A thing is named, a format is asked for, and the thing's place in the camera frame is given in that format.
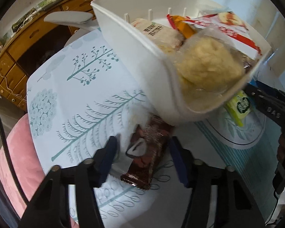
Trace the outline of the white plastic storage bin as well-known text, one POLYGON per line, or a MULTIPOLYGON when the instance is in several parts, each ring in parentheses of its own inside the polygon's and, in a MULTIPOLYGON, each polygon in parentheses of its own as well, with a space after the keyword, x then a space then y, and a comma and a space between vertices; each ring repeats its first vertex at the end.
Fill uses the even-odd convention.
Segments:
POLYGON ((200 121, 229 101, 257 71, 254 66, 237 84, 221 97, 197 98, 201 108, 190 108, 181 94, 176 69, 168 56, 132 26, 137 18, 166 25, 168 14, 196 17, 203 6, 216 9, 212 0, 93 0, 102 35, 140 85, 159 116, 176 126, 200 121))

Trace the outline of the pink quilted blanket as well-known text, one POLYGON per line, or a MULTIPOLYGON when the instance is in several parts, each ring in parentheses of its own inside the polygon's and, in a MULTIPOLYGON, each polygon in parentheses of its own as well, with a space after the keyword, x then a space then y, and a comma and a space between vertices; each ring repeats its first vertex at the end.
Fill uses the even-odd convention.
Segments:
MULTIPOLYGON (((38 142, 37 147, 35 146, 37 140, 31 135, 28 114, 14 125, 6 141, 14 171, 25 196, 30 200, 45 177, 43 163, 50 161, 56 145, 43 139, 38 142)), ((21 218, 27 205, 13 180, 3 148, 0 149, 0 181, 14 210, 21 218)))

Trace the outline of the orange snack packet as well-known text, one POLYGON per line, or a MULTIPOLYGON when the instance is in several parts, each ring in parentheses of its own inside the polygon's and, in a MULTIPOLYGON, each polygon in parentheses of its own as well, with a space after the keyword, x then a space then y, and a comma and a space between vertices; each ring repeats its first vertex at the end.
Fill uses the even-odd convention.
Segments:
POLYGON ((167 20, 170 26, 177 30, 185 39, 189 39, 191 36, 197 34, 197 31, 193 29, 190 25, 185 23, 186 17, 180 15, 167 15, 167 20))

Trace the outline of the white beige bar packet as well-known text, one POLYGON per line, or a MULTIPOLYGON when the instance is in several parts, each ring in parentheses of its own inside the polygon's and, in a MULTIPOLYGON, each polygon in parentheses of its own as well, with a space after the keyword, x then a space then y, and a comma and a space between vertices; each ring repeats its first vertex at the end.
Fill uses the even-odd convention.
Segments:
POLYGON ((175 29, 162 24, 138 18, 131 25, 155 43, 166 54, 172 54, 185 41, 175 29))

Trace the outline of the clear bag of yellow cakes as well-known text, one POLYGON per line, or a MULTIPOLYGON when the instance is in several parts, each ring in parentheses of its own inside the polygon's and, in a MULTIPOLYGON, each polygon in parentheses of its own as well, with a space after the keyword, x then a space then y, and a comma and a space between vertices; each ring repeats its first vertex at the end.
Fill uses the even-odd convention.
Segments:
POLYGON ((214 26, 191 36, 175 53, 173 64, 184 94, 222 94, 245 75, 238 51, 214 26))

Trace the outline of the grey white office chair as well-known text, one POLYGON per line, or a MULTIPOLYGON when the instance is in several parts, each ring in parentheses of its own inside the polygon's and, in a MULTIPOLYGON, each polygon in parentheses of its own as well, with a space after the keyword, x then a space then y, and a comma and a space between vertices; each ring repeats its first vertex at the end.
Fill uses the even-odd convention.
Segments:
POLYGON ((99 29, 99 24, 96 19, 93 20, 93 15, 81 11, 52 12, 46 15, 44 22, 79 28, 79 30, 69 38, 64 47, 70 45, 87 33, 99 29))

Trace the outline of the wooden desk with drawers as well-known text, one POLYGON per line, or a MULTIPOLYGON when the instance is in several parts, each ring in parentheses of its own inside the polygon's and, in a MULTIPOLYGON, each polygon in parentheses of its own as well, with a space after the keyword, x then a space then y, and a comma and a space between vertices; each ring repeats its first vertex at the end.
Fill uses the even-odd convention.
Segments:
POLYGON ((28 78, 60 51, 78 28, 45 22, 52 12, 81 11, 93 14, 93 0, 62 0, 40 12, 5 44, 0 53, 0 96, 26 111, 28 78))

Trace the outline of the brown chocolate snack packet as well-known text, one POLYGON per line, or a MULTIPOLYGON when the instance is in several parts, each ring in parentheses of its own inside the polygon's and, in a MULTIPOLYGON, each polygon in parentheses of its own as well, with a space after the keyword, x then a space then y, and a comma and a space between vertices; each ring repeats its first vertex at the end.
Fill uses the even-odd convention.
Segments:
POLYGON ((126 150, 126 156, 131 158, 132 162, 120 179, 140 189, 149 190, 172 131, 173 126, 155 114, 150 115, 144 127, 137 125, 126 150))

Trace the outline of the red white apple snack bag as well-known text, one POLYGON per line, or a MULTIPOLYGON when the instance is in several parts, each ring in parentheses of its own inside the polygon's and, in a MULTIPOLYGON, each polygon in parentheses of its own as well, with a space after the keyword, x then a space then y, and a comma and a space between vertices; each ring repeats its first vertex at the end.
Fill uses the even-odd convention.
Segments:
POLYGON ((251 59, 262 55, 260 47, 252 40, 245 22, 233 12, 208 14, 194 19, 187 18, 184 22, 197 29, 215 26, 231 39, 236 49, 251 59))

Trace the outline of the tree patterned table cloth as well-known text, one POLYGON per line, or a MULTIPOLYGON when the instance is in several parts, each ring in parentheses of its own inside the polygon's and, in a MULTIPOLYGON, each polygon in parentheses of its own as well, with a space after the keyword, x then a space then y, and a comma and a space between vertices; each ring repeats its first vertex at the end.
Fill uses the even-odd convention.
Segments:
MULTIPOLYGON (((120 135, 119 158, 95 194, 106 227, 180 227, 190 190, 165 155, 150 190, 120 181, 131 160, 125 151, 136 125, 154 111, 140 86, 99 29, 47 60, 29 78, 27 102, 34 146, 44 172, 74 166, 94 155, 111 135, 120 135)), ((215 167, 231 165, 242 175, 264 219, 276 204, 272 178, 279 127, 253 110, 244 126, 219 109, 212 117, 174 131, 183 147, 215 167)))

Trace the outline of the green yellow snack packet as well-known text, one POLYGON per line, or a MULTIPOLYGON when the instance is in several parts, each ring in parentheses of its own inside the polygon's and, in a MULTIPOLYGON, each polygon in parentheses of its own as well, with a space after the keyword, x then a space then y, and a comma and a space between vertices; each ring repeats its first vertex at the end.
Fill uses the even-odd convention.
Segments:
POLYGON ((225 108, 236 125, 243 127, 245 117, 251 112, 251 102, 241 90, 225 104, 225 108))

